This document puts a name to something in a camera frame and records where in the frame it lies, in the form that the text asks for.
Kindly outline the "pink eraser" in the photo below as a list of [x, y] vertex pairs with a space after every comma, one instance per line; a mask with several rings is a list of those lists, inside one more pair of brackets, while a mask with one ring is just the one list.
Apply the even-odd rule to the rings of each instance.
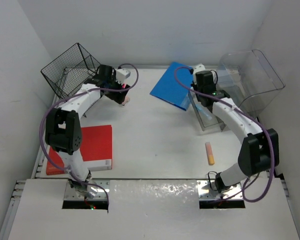
[[124, 99], [124, 101], [121, 103], [121, 105], [125, 106], [129, 102], [130, 102], [130, 98], [128, 96], [126, 96], [125, 99]]

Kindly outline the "light blue highlighter marker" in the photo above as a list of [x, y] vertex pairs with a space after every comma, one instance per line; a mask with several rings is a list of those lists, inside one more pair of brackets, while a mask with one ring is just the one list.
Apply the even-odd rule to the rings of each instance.
[[205, 109], [201, 104], [196, 104], [195, 106], [196, 109], [202, 114], [202, 116], [205, 117], [205, 119], [207, 119], [208, 121], [211, 121], [213, 119], [209, 111], [207, 111], [207, 109]]

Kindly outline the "black wire mesh basket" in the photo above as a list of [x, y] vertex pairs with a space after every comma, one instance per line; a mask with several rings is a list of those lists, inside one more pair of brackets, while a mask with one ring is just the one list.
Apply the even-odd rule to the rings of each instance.
[[41, 69], [41, 74], [60, 99], [75, 95], [100, 66], [80, 43], [75, 43]]

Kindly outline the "clear grey drawer organizer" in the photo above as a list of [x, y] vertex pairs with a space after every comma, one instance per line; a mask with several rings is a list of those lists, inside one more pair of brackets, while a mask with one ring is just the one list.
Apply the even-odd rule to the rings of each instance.
[[217, 75], [217, 89], [226, 91], [233, 102], [253, 118], [258, 118], [285, 87], [264, 53], [258, 49], [223, 55]]

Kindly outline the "yellow pink highlighter marker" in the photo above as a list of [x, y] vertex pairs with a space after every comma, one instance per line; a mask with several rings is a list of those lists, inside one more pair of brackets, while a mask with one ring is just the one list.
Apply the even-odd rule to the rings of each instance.
[[214, 155], [212, 151], [212, 146], [210, 142], [205, 143], [206, 148], [206, 154], [207, 154], [207, 161], [210, 166], [213, 166], [215, 164]]

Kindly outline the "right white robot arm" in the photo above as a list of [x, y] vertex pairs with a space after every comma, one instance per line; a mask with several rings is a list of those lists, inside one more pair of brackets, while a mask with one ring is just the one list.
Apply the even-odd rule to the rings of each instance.
[[272, 128], [260, 127], [225, 90], [218, 90], [217, 77], [211, 71], [191, 69], [189, 72], [193, 76], [191, 87], [197, 100], [221, 119], [241, 143], [237, 163], [217, 173], [216, 190], [222, 193], [248, 177], [278, 166], [278, 133]]

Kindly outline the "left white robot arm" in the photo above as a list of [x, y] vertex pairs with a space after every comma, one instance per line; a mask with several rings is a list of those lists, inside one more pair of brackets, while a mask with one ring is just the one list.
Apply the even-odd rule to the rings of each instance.
[[40, 124], [40, 133], [45, 143], [60, 156], [63, 166], [57, 165], [52, 159], [48, 161], [67, 172], [72, 181], [84, 184], [91, 177], [80, 152], [83, 141], [82, 116], [103, 96], [119, 105], [125, 105], [129, 100], [127, 93], [131, 89], [125, 81], [130, 75], [131, 72], [121, 66], [114, 68], [101, 64], [74, 95], [58, 101], [46, 112]]

